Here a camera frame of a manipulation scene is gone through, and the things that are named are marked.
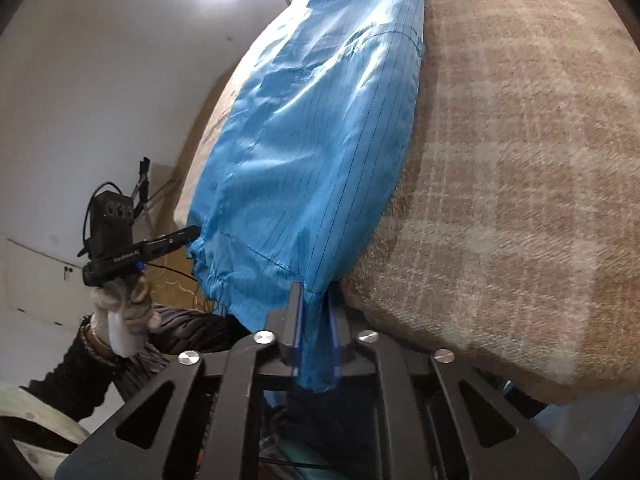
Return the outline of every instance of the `white cabinet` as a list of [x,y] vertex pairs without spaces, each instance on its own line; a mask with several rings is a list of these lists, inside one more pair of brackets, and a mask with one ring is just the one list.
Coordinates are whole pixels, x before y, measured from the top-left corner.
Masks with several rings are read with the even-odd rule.
[[4,244],[6,306],[30,316],[77,327],[93,311],[80,267],[37,253],[11,240]]

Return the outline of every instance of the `silver screw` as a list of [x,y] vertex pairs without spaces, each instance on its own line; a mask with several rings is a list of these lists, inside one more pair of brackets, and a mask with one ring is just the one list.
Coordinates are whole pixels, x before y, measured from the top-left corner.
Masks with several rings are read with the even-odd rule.
[[439,363],[448,364],[453,362],[453,359],[456,358],[456,355],[451,350],[441,348],[440,350],[436,350],[433,353],[433,358],[436,359],[436,361]]
[[254,334],[254,341],[260,345],[268,345],[276,341],[276,335],[268,330],[260,330]]
[[200,360],[200,354],[195,350],[187,350],[178,355],[178,362],[181,365],[194,365]]
[[358,334],[358,340],[363,343],[375,343],[380,339],[380,334],[375,330],[363,330]]

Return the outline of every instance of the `blue striped fabric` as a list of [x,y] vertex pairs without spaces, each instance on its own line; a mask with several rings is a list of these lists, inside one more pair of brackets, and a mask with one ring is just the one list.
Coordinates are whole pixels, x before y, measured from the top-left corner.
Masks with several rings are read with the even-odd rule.
[[294,0],[242,85],[190,209],[202,289],[250,330],[305,286],[300,381],[331,379],[322,297],[398,181],[424,0]]

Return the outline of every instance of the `plaid blanket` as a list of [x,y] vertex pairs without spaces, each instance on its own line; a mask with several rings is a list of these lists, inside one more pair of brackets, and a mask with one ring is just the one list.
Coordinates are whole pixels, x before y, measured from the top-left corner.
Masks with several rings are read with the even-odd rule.
[[412,145],[343,281],[530,395],[640,391],[640,54],[607,0],[427,0]]

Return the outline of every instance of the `white glove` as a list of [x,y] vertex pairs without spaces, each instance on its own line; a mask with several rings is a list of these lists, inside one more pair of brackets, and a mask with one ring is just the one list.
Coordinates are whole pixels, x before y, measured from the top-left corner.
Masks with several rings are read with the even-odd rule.
[[147,327],[157,328],[160,315],[151,306],[149,283],[144,276],[132,274],[126,278],[116,278],[94,288],[91,292],[94,301],[94,314],[91,318],[91,330],[105,345],[112,348],[112,337],[109,334],[109,313],[118,313],[121,325],[126,332],[142,337],[136,338],[137,351],[142,350]]

